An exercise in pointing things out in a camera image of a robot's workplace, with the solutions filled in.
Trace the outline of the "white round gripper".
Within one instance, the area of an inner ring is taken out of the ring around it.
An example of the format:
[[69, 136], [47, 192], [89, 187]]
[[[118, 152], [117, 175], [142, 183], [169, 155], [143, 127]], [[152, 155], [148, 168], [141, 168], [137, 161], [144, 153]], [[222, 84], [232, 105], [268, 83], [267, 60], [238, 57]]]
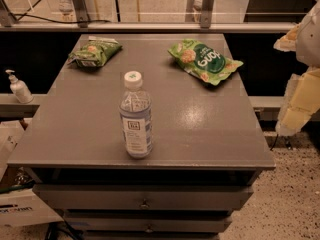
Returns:
[[278, 114], [276, 132], [293, 136], [320, 109], [320, 1], [301, 21], [278, 39], [273, 48], [296, 51], [296, 58], [309, 67], [302, 75], [292, 74]]

